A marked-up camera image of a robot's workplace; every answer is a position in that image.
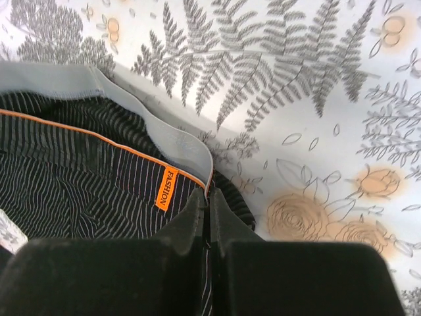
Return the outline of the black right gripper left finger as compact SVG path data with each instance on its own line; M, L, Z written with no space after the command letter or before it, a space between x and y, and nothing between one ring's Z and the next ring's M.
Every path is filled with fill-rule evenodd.
M31 240L1 273L2 315L198 315L203 191L144 239Z

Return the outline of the black pinstriped underwear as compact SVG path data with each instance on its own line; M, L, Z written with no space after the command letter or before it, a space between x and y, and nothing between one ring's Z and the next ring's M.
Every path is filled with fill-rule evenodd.
M198 315L214 315L211 192L253 232L254 216L203 143L137 104L88 66L1 63L1 273L31 240L150 238L200 189Z

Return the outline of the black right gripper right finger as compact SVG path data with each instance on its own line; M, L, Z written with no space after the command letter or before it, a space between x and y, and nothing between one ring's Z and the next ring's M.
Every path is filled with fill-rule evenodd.
M214 315L402 315L385 261L370 246L267 242L209 200Z

